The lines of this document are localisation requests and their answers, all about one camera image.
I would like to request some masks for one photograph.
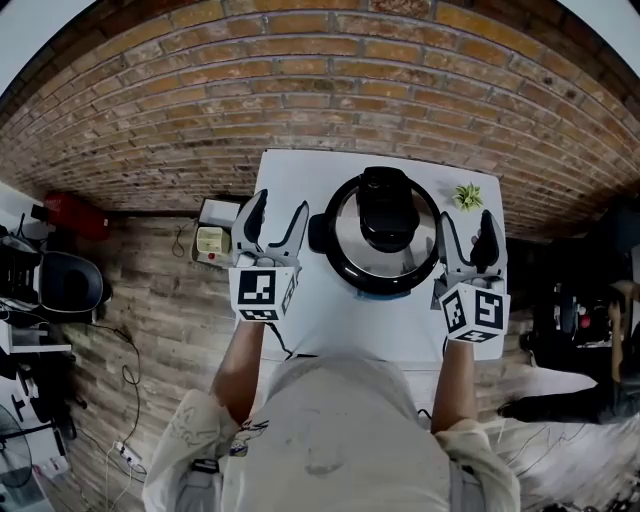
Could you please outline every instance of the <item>person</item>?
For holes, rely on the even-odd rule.
[[[613,288],[622,294],[625,310],[640,301],[640,285],[619,281]],[[591,377],[594,387],[575,393],[530,396],[504,404],[498,414],[526,423],[560,422],[609,424],[640,412],[640,328],[622,341],[624,328],[620,303],[609,305],[611,347],[564,347],[551,341],[530,348],[535,366]]]
[[[147,511],[519,511],[519,484],[476,420],[473,346],[450,341],[431,433],[402,372],[354,354],[281,364],[252,413],[264,324],[240,322],[146,476]]]

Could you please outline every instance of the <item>cable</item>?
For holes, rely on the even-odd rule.
[[[22,238],[27,238],[24,236],[24,231],[22,231],[22,225],[24,224],[24,213],[20,216],[20,224],[18,225],[18,230],[16,231],[16,236],[21,236]]]
[[[282,340],[282,336],[280,335],[280,331],[278,331],[278,328],[275,326],[275,324],[273,324],[271,322],[266,322],[266,324],[273,331],[273,334],[276,335],[276,338],[278,338],[278,341],[280,342],[280,347],[282,348],[283,352],[286,352],[288,354],[287,358],[285,359],[285,361],[288,361],[289,359],[291,359],[293,357],[293,352],[291,352],[291,350],[289,350],[287,347],[285,347],[284,341]]]
[[[569,439],[567,439],[565,437],[565,433],[566,430],[562,432],[562,434],[560,434],[560,437],[556,440],[555,443],[553,443],[548,449],[547,451],[542,455],[542,457],[540,457],[537,461],[535,461],[533,464],[531,464],[531,466],[529,466],[527,469],[525,469],[524,471],[521,471],[520,473],[518,473],[516,475],[516,478],[520,478],[522,475],[524,475],[525,473],[527,473],[528,471],[530,471],[536,464],[538,464],[542,459],[544,459],[547,455],[549,455],[549,453],[551,453],[551,450],[553,450],[556,446],[558,446],[560,444],[561,441],[573,441],[576,437],[578,437],[578,435],[580,434],[580,432],[582,432],[582,429],[586,426],[586,423],[583,423],[582,426],[578,429],[578,431],[571,436]]]
[[[116,507],[116,503],[118,503],[118,500],[120,498],[122,498],[124,496],[124,493],[127,492],[129,490],[129,487],[131,487],[131,471],[132,468],[131,466],[129,466],[129,483],[127,484],[127,486],[122,490],[122,492],[120,493],[120,495],[116,498],[116,500],[113,502],[113,505],[111,505],[111,508],[109,509],[109,512],[111,512],[115,507]]]
[[[114,332],[115,334],[120,336],[127,344],[131,345],[133,350],[135,350],[135,352],[136,352],[136,357],[137,357],[137,360],[138,360],[138,377],[137,378],[133,376],[133,372],[129,368],[129,365],[126,365],[126,364],[122,365],[122,378],[124,379],[124,381],[127,384],[131,384],[134,387],[134,389],[136,390],[136,403],[137,403],[137,405],[136,405],[136,419],[135,419],[135,421],[133,423],[133,428],[131,429],[131,432],[129,432],[129,435],[125,438],[125,440],[122,441],[122,447],[123,447],[123,450],[124,450],[124,447],[127,445],[127,441],[129,439],[131,439],[131,436],[133,436],[133,434],[137,430],[138,421],[140,420],[140,391],[138,390],[138,384],[140,384],[140,375],[141,375],[141,370],[140,370],[140,351],[138,350],[138,347],[135,346],[135,344],[133,343],[131,338],[129,338],[129,336],[127,336],[125,333],[123,333],[120,329],[115,329],[115,328],[109,327],[107,325],[98,325],[98,324],[87,324],[87,325],[91,325],[92,327],[98,327],[100,329],[107,329],[109,331]]]
[[[538,437],[545,429],[549,429],[549,431],[551,431],[551,428],[548,426],[544,426],[542,427],[540,430],[538,430],[538,432],[536,432],[535,434],[533,434],[529,439],[527,439],[527,441],[522,445],[522,448],[520,448],[520,450],[518,451],[518,453],[516,454],[515,457],[513,457],[509,462],[507,462],[507,466],[510,466],[511,463],[513,461],[515,461],[518,457],[520,457],[520,454],[524,451],[524,449],[527,447],[527,445],[533,441],[536,437]]]
[[[180,235],[185,230],[185,228],[187,228],[189,225],[193,224],[196,220],[197,219],[191,219],[191,222],[188,222],[184,226],[176,226],[178,232],[176,233],[176,239],[174,240],[173,246],[171,247],[171,253],[176,258],[182,258],[186,254],[186,251],[184,250],[184,247],[180,243]]]
[[[427,411],[426,409],[418,409],[418,416],[420,416],[420,413],[423,412],[427,415],[427,418],[431,419],[431,414],[429,414],[429,411]]]
[[[89,439],[90,441],[92,441],[92,442],[97,446],[98,450],[100,450],[104,455],[106,455],[106,454],[107,454],[107,452],[104,450],[104,448],[102,448],[102,446],[100,446],[100,443],[99,443],[98,441],[96,441],[96,440],[95,440],[95,438],[91,437],[89,434],[87,434],[87,433],[86,433],[84,430],[82,430],[82,428],[80,428],[80,427],[76,427],[76,430],[77,430],[78,432],[81,432],[81,433],[82,433],[82,434],[83,434],[87,439]],[[122,468],[120,467],[120,465],[119,465],[116,461],[114,461],[111,457],[109,457],[109,460],[111,461],[111,463],[112,463],[115,467],[117,467],[117,468],[120,470],[120,472],[121,472],[123,475],[126,475],[126,474],[127,474],[127,472],[126,472],[124,469],[122,469]],[[140,464],[135,464],[135,465],[136,465],[136,466],[140,466],[140,468],[142,468],[142,471],[137,471],[137,470],[135,470],[135,469],[134,469],[134,470],[133,470],[133,472],[134,472],[134,473],[137,473],[137,474],[139,474],[139,475],[145,475],[145,476],[146,476],[146,474],[147,474],[147,470],[146,470],[146,469],[144,469],[144,467],[143,467],[143,466],[141,466]],[[136,482],[140,482],[141,484],[143,484],[143,483],[144,483],[144,480],[140,480],[139,478],[134,478],[134,480],[135,480]]]
[[[116,442],[114,441],[107,452],[106,459],[104,461],[104,512],[109,512],[109,454],[116,449]]]

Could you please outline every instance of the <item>white table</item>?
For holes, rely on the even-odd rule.
[[[457,185],[480,186],[485,208],[504,232],[498,180],[493,176],[443,165],[355,153],[268,150],[262,156],[256,191],[269,190],[260,244],[278,242],[302,201],[310,216],[324,213],[329,200],[347,180],[369,166],[401,169],[421,185],[441,212],[455,222],[462,251],[468,256],[471,237],[480,227],[482,210],[459,211],[452,200]],[[358,298],[356,290],[331,267],[324,254],[309,249],[307,235],[300,250],[300,284],[280,325],[285,344],[296,353],[364,351],[395,362],[400,368],[425,369],[442,361],[446,325],[442,311],[432,311],[433,281],[442,274],[440,263],[408,297],[391,301]],[[504,337],[475,345],[478,360],[502,355]],[[263,357],[284,359],[278,340],[268,329]]]

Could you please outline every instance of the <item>wooden floor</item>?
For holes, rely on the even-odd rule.
[[[100,323],[128,332],[141,354],[140,418],[129,445],[147,467],[185,392],[209,387],[233,331],[226,272],[193,263],[188,254],[173,254],[181,254],[174,246],[180,227],[188,253],[192,226],[185,218],[123,219],[114,223],[107,242],[81,248],[113,285],[113,300]],[[494,449],[521,475],[523,509],[539,510],[554,499],[602,507],[637,467],[640,422],[597,427],[498,419],[496,408],[513,396],[585,385],[582,377],[528,366],[526,354],[518,349],[518,335],[528,327],[526,318],[512,318],[504,357],[478,363],[481,420]],[[79,391],[89,405],[73,410],[81,431],[69,445],[71,472],[48,482],[46,490],[57,511],[102,511],[105,451],[129,433],[136,416],[135,390],[122,378],[124,364],[137,374],[136,358],[132,348],[108,330],[73,325],[65,331],[77,356]],[[258,405],[277,364],[263,361]],[[437,368],[405,374],[416,407],[431,410]],[[118,458],[111,453],[111,501],[129,479],[125,464],[120,465],[124,472],[118,469]],[[143,510],[141,489],[141,483],[133,481],[116,509]]]

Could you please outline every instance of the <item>red object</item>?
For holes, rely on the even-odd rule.
[[[68,229],[87,240],[106,240],[109,237],[109,219],[102,210],[72,196],[71,194],[53,193],[44,200],[46,213],[32,217],[44,219],[59,228]]]

